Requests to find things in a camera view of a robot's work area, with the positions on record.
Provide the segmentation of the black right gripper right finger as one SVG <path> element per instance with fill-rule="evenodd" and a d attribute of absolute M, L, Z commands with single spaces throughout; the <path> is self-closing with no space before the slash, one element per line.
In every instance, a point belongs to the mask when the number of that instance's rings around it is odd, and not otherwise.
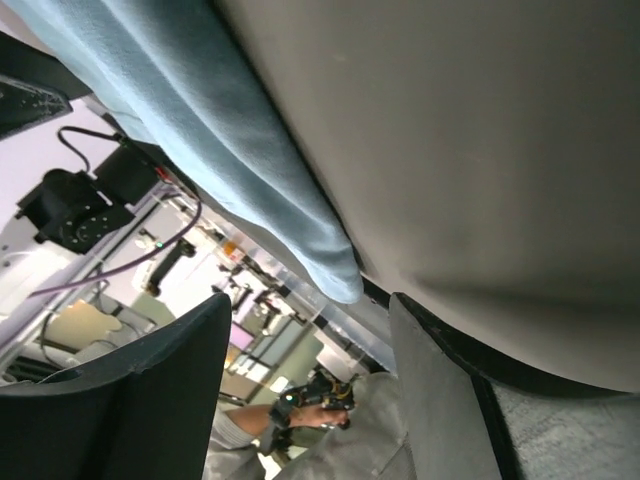
<path fill-rule="evenodd" d="M 405 294 L 388 313 L 419 478 L 638 478 L 638 394 L 529 366 Z"/>

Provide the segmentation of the light blue t shirt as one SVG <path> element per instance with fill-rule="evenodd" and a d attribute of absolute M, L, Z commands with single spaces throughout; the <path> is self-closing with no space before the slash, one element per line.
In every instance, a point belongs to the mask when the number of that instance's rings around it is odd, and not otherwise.
<path fill-rule="evenodd" d="M 364 287 L 352 243 L 257 76 L 206 1 L 13 1 L 133 139 L 273 234 L 332 300 Z"/>

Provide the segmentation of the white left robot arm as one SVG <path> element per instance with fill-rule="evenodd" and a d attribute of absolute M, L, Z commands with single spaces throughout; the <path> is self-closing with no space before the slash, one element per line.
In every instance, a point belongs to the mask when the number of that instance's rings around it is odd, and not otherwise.
<path fill-rule="evenodd" d="M 88 94 L 58 60 L 1 36 L 1 137 L 7 140 L 71 113 Z M 159 186 L 161 201 L 187 196 L 168 172 L 127 136 L 63 126 L 57 140 L 78 155 L 76 172 L 47 171 L 17 203 L 1 234 L 1 272 L 33 262 L 53 271 L 90 252 L 109 234 L 130 224 L 134 207 Z"/>

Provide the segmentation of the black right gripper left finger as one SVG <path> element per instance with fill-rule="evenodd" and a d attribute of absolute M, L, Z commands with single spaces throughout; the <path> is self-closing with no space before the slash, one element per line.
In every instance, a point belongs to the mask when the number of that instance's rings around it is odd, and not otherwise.
<path fill-rule="evenodd" d="M 97 359 L 2 388 L 2 478 L 201 478 L 230 327 L 215 294 Z"/>

